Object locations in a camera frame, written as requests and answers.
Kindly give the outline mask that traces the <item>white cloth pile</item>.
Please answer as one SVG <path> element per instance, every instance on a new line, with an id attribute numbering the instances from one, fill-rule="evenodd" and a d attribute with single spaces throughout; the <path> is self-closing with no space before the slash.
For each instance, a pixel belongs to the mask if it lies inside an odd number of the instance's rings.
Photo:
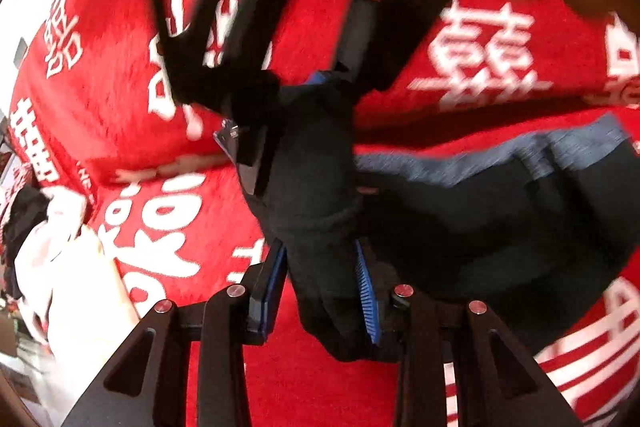
<path id="1" fill-rule="evenodd" d="M 15 258 L 21 311 L 39 324 L 54 377 L 76 400 L 139 323 L 115 261 L 85 225 L 87 199 L 64 186 L 42 190 L 47 219 Z"/>

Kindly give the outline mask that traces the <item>red sofa seat cover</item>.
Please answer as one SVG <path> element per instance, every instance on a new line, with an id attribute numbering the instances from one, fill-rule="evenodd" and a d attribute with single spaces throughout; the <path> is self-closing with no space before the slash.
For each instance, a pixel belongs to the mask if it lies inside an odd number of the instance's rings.
<path id="1" fill-rule="evenodd" d="M 638 152 L 639 131 L 629 133 L 612 113 L 495 143 L 584 127 L 604 116 L 618 121 Z M 489 145 L 440 155 L 480 153 Z M 91 226 L 139 313 L 164 298 L 197 303 L 239 282 L 265 254 L 262 231 L 230 167 L 103 187 L 99 203 Z M 570 329 L 535 353 L 580 419 L 608 425 L 639 379 L 638 255 Z M 273 340 L 247 350 L 246 371 L 258 426 L 386 426 L 392 419 L 393 366 L 333 360 L 300 325 L 293 291 L 285 291 Z"/>

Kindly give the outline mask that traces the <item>black pants grey waistband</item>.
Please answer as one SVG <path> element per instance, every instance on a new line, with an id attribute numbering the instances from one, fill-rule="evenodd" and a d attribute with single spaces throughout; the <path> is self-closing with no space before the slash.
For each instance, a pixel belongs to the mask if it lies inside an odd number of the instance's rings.
<path id="1" fill-rule="evenodd" d="M 611 116 L 449 158 L 354 151 L 347 79 L 234 80 L 215 104 L 260 162 L 246 195 L 288 252 L 303 328 L 334 359 L 373 351 L 360 249 L 446 303 L 485 301 L 533 352 L 595 303 L 639 245 L 639 157 Z"/>

